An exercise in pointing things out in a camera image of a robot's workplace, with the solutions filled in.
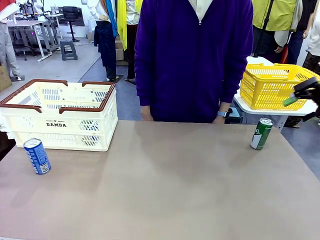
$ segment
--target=blue can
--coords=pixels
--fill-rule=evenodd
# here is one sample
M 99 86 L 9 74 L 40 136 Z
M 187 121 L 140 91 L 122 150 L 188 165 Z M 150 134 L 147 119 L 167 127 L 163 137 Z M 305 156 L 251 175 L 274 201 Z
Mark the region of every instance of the blue can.
M 50 171 L 51 164 L 41 140 L 31 138 L 23 144 L 35 173 L 42 175 Z

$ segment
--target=white sleeve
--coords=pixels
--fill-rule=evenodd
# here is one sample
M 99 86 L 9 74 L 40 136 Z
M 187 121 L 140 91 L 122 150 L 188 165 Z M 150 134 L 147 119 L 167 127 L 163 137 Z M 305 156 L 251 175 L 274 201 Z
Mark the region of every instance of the white sleeve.
M 88 0 L 87 6 L 92 16 L 99 19 L 100 15 L 97 11 L 97 5 L 99 0 Z

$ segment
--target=person's arm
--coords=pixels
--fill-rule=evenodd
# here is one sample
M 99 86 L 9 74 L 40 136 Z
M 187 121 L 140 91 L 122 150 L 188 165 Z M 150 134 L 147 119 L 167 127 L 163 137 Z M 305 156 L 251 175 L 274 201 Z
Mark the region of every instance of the person's arm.
M 222 96 L 220 97 L 220 112 L 227 112 L 234 95 L 239 89 L 239 83 L 244 76 L 247 57 L 252 54 L 254 34 L 254 10 L 251 0 L 243 0 L 239 4 L 239 17 L 234 26 L 233 37 L 228 46 L 228 53 L 224 62 L 224 81 Z M 224 118 L 217 116 L 214 123 L 223 123 Z
M 306 39 L 308 37 L 310 28 L 313 25 L 314 20 L 315 20 L 315 15 L 314 15 L 314 13 L 311 13 L 306 30 L 304 30 L 304 32 L 303 32 L 302 39 Z
M 94 16 L 96 19 L 99 19 L 100 15 L 97 12 L 97 4 L 99 0 L 88 0 L 87 7 L 91 13 L 92 16 Z
M 315 5 L 314 11 L 312 13 L 311 27 L 314 27 L 314 23 L 315 23 L 317 11 L 318 11 L 319 2 L 320 2 L 320 0 L 316 1 L 316 5 Z
M 302 36 L 303 39 L 306 39 L 308 37 L 310 28 L 314 26 L 315 18 L 316 18 L 316 15 L 317 15 L 317 10 L 318 10 L 318 6 L 319 6 L 319 1 L 320 0 L 318 0 L 316 2 L 316 5 L 314 7 L 314 11 L 309 17 L 309 21 L 308 21 L 308 25 L 306 27 L 306 30 L 303 32 L 303 36 Z
M 153 121 L 150 105 L 154 96 L 156 70 L 156 1 L 144 0 L 135 41 L 135 81 L 142 119 Z

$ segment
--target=gray floor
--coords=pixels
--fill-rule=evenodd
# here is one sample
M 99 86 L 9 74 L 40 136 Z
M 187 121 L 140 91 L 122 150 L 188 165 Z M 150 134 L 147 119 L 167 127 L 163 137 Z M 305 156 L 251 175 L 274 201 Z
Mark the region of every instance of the gray floor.
M 125 81 L 128 67 L 117 67 L 117 74 L 124 77 L 116 85 L 117 110 L 120 120 L 140 120 L 139 98 L 137 97 L 136 86 Z M 106 70 L 102 67 L 101 59 L 89 69 L 81 78 L 83 81 L 104 81 Z M 244 122 L 256 125 L 261 117 L 267 115 L 252 115 L 244 113 Z M 291 146 L 297 151 L 315 176 L 320 180 L 320 126 L 317 119 L 301 124 L 300 129 L 284 128 L 282 135 Z
M 21 69 L 21 74 L 25 76 L 24 81 L 13 82 L 0 93 L 0 101 L 10 95 L 12 92 L 21 88 L 32 79 L 51 79 L 51 80 L 67 80 L 68 82 L 78 82 L 79 79 L 91 68 L 91 66 L 99 59 L 100 53 L 98 48 L 85 38 L 78 38 L 80 42 L 75 45 L 78 60 L 62 61 L 61 51 L 54 51 L 52 56 L 38 62 L 41 55 L 27 55 L 27 61 L 21 54 L 16 58 L 17 64 Z

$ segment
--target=yellow plastic basket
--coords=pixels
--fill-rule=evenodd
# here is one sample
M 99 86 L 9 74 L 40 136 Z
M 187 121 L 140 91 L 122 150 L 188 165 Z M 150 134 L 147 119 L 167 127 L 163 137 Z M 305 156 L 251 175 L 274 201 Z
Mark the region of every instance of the yellow plastic basket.
M 293 87 L 319 75 L 297 65 L 248 64 L 241 81 L 240 95 L 255 110 L 299 110 L 307 100 L 301 99 L 285 107 L 284 100 L 293 93 Z

